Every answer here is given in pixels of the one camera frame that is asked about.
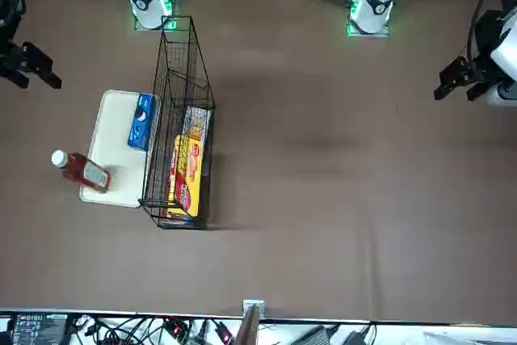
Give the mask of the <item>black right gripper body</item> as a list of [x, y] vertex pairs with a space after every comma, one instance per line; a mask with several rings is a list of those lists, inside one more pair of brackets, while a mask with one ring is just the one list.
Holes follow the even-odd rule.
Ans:
[[12, 69], [23, 69], [22, 49], [13, 39], [24, 14], [25, 0], [1, 0], [1, 64]]

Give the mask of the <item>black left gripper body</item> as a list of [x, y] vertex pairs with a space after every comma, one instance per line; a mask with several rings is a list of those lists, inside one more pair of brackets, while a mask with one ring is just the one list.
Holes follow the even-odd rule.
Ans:
[[474, 55], [472, 69], [475, 82], [484, 82], [491, 86], [501, 77], [502, 71], [490, 54], [499, 43], [503, 22], [502, 11], [487, 10], [474, 25], [477, 54]]

